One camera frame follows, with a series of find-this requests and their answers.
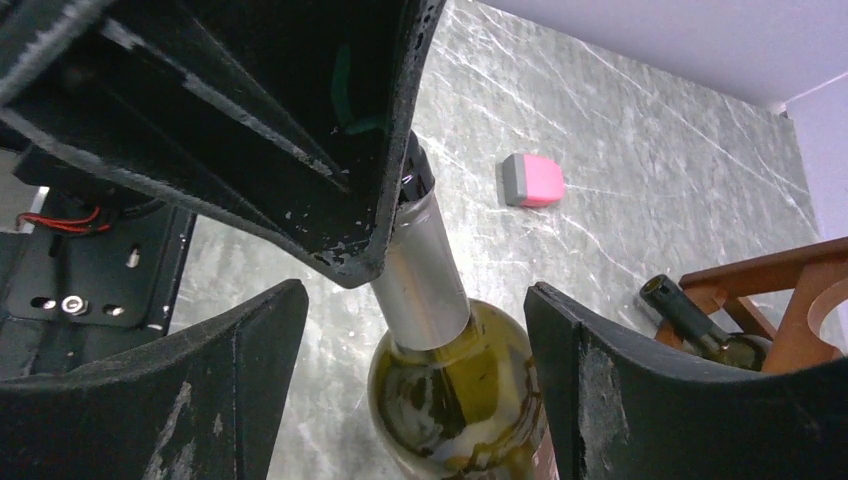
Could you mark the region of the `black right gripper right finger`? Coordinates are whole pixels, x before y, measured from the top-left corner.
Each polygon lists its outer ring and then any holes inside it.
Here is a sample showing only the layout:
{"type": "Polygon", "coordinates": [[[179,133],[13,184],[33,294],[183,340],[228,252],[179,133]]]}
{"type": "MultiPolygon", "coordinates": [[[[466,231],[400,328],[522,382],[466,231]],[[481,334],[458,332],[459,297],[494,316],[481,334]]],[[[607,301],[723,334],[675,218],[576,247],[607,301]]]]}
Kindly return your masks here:
{"type": "Polygon", "coordinates": [[[847,363],[751,372],[531,286],[524,313],[558,479],[843,479],[847,363]]]}

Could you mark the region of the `dark green wine bottle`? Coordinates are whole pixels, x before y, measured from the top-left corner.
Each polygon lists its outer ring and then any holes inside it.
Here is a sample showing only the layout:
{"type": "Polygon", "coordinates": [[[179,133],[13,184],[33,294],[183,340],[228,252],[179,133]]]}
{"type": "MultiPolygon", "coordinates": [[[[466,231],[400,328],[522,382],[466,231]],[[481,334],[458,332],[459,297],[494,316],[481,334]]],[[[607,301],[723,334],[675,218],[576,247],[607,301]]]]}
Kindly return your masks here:
{"type": "Polygon", "coordinates": [[[557,478],[528,335],[466,294],[415,136],[384,270],[371,288],[388,329],[370,366],[368,403],[403,477],[557,478]]]}
{"type": "Polygon", "coordinates": [[[726,332],[668,276],[653,277],[641,287],[639,295],[702,358],[745,370],[762,370],[772,343],[757,335],[726,332]]]}

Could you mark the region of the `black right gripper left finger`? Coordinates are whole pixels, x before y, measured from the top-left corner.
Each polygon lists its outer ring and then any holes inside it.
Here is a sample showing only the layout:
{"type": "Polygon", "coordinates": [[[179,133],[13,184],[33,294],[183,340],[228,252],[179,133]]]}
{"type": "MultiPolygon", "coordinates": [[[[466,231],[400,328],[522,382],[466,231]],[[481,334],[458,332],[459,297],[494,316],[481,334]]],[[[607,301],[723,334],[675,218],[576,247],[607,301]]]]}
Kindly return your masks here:
{"type": "Polygon", "coordinates": [[[5,479],[263,479],[305,328],[281,282],[63,375],[1,384],[5,479]]]}

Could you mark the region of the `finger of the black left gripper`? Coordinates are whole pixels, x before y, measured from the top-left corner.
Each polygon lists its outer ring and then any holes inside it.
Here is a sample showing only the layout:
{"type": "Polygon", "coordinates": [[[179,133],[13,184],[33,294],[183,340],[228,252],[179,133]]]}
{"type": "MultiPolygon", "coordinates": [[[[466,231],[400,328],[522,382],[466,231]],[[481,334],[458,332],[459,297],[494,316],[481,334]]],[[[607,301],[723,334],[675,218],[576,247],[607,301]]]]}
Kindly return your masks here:
{"type": "Polygon", "coordinates": [[[5,1],[1,123],[263,238],[383,270],[440,1],[5,1]]]}

